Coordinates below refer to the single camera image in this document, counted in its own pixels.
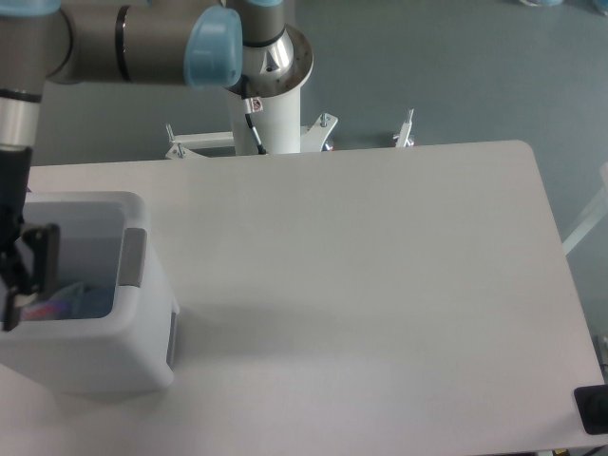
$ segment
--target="gray floor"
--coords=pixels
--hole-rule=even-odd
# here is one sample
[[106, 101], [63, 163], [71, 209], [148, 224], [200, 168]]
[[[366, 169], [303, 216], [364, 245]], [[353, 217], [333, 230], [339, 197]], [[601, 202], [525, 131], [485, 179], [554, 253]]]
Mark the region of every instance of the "gray floor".
[[[599, 190], [608, 19], [590, 1], [531, 9], [510, 0], [301, 0], [290, 8], [315, 51], [302, 121], [337, 115], [336, 148], [389, 146], [415, 107], [419, 144], [530, 143], [561, 231]], [[229, 128], [220, 90], [49, 85], [35, 162], [160, 159], [166, 122], [178, 134]], [[608, 333], [608, 221], [570, 264], [591, 332]]]
[[[587, 450], [576, 450], [576, 451], [571, 451], [572, 456], [583, 456], [584, 453]], [[602, 451], [599, 451], [595, 454], [595, 456], [607, 456], [608, 455], [608, 449], [604, 448]]]

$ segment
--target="light blue joint cap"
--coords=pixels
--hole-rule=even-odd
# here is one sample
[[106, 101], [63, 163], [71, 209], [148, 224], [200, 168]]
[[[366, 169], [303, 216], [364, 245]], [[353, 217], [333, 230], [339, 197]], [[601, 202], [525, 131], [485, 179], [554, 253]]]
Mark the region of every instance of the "light blue joint cap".
[[211, 7], [194, 25], [183, 59], [191, 87], [233, 86], [243, 67], [243, 31], [233, 9]]
[[0, 16], [47, 16], [61, 7], [61, 0], [0, 0]]
[[257, 7], [275, 7], [283, 3], [283, 0], [247, 0], [247, 3], [251, 3]]

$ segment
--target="table surface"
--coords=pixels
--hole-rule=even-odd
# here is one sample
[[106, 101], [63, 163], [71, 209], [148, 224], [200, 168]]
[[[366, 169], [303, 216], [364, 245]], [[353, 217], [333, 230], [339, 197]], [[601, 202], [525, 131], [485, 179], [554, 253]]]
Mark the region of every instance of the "table surface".
[[522, 142], [34, 168], [125, 190], [181, 305], [167, 391], [70, 395], [0, 369], [14, 456], [478, 455], [595, 446], [602, 383]]

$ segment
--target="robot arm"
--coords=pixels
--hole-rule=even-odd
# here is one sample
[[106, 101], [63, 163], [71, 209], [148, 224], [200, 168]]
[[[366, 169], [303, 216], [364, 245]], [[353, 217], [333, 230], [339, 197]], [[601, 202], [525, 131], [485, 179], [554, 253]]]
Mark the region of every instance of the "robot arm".
[[[57, 270], [58, 227], [27, 226], [22, 214], [46, 79], [259, 92], [271, 79], [294, 78], [282, 0], [229, 0], [228, 8], [215, 0], [60, 7], [60, 0], [0, 0], [0, 276], [9, 290], [4, 331], [19, 323], [21, 307], [52, 292]], [[19, 238], [34, 253], [32, 271], [15, 247]]]

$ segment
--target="object in bin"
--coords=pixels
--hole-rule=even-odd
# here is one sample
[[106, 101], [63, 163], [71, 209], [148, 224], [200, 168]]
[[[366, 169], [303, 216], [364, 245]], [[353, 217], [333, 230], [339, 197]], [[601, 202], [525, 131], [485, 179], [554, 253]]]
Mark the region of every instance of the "object in bin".
[[112, 312], [114, 305], [114, 288], [96, 288], [85, 292], [76, 310], [74, 319], [85, 320], [91, 318], [103, 318]]
[[74, 283], [55, 293], [49, 300], [24, 308], [21, 319], [24, 321], [69, 320], [81, 307], [84, 294], [85, 284]]
[[114, 288], [86, 291], [83, 282], [74, 283], [54, 294], [48, 301], [27, 306], [22, 311], [24, 321], [86, 320], [103, 318], [112, 312]]

